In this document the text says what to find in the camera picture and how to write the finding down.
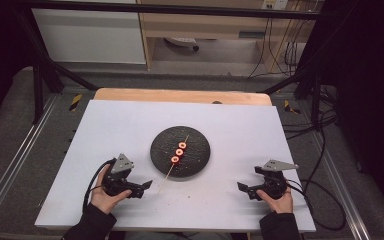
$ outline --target white table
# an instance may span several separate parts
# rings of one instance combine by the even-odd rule
[[[203,133],[211,157],[199,174],[164,184],[150,159],[150,146],[163,130],[189,126]],[[275,107],[202,103],[92,100],[35,225],[67,229],[78,223],[83,196],[97,168],[123,152],[134,162],[130,182],[153,180],[142,199],[126,199],[113,210],[115,230],[259,231],[270,212],[264,202],[249,200],[237,182],[263,182],[254,166],[276,159],[293,163]],[[295,170],[286,178],[299,181]],[[292,191],[294,213],[302,232],[315,231],[303,197]]]

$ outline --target sleeve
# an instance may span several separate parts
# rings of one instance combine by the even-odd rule
[[[298,226],[293,213],[272,212],[260,220],[264,240],[300,240]]]
[[[107,215],[89,204],[80,222],[70,228],[61,240],[104,240],[116,222],[112,214]]]

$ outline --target hand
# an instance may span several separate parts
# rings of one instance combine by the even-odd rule
[[[261,199],[266,201],[272,211],[276,211],[277,213],[292,213],[294,209],[294,204],[291,195],[291,188],[287,187],[283,196],[279,199],[273,199],[263,190],[257,190],[258,196]]]
[[[102,187],[99,187],[102,184],[102,179],[104,179],[104,175],[107,172],[108,168],[109,164],[107,164],[99,173],[98,180],[96,181],[95,185],[96,188],[92,190],[91,200],[91,203],[105,214],[109,214],[118,202],[125,199],[132,193],[132,191],[126,190],[114,197],[111,197],[105,193]]]

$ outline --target floor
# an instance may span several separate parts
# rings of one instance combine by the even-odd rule
[[[106,87],[128,88],[163,88],[188,90],[219,90],[255,92],[279,82],[290,74],[284,59],[279,60],[284,73],[266,74],[264,64],[258,64],[259,52],[252,41],[220,41],[198,40],[199,51],[173,46],[159,39],[156,43],[153,66],[150,70],[141,67],[117,66],[116,69],[105,73],[90,67],[74,65],[90,82]],[[32,129],[33,91],[31,72],[20,72],[14,79],[10,93],[0,109],[0,180],[9,166],[14,165],[14,156],[20,155],[19,147]],[[45,126],[34,139],[31,149],[22,156],[21,166],[16,176],[10,176],[11,188],[6,189],[0,196],[0,239],[59,239],[59,231],[49,231],[34,227],[34,220],[40,211],[40,205],[47,195],[65,151],[70,146],[70,139],[75,135],[75,129],[81,120],[88,99],[93,92],[80,88],[77,84],[64,79],[67,85],[63,94],[51,94],[49,99],[55,100],[55,107],[50,112]],[[292,95],[296,85],[282,89],[273,94],[273,104],[278,107],[279,116],[285,130],[294,130],[297,124],[308,122],[306,108],[309,101],[296,101]],[[78,93],[82,100],[76,111],[68,111],[71,101]],[[285,111],[285,100],[290,103],[292,110]],[[322,105],[327,110],[328,104]],[[295,133],[286,133],[287,137]],[[331,124],[325,128],[326,146],[325,158],[335,161],[338,172],[346,183],[347,190],[352,196],[359,216],[364,223],[369,238],[357,238],[353,226],[346,224],[340,231],[329,231],[317,227],[317,232],[306,233],[305,239],[384,239],[384,199],[370,176],[360,174],[340,126]],[[288,140],[291,154],[300,166],[300,178],[307,178],[320,155],[318,133],[309,132]],[[328,177],[326,162],[322,163],[316,172],[314,180],[335,192],[332,180]],[[328,226],[338,226],[341,223],[341,213],[338,206],[323,191],[316,187],[309,188],[309,196],[314,199],[315,218]],[[253,239],[261,239],[253,234]]]

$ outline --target black round plate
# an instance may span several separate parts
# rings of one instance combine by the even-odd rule
[[[186,150],[178,165],[170,172],[171,177],[185,178],[199,173],[210,159],[210,144],[199,131],[185,126],[176,126],[162,131],[151,145],[151,159],[155,167],[167,175],[172,166],[171,157],[180,142],[186,140]]]

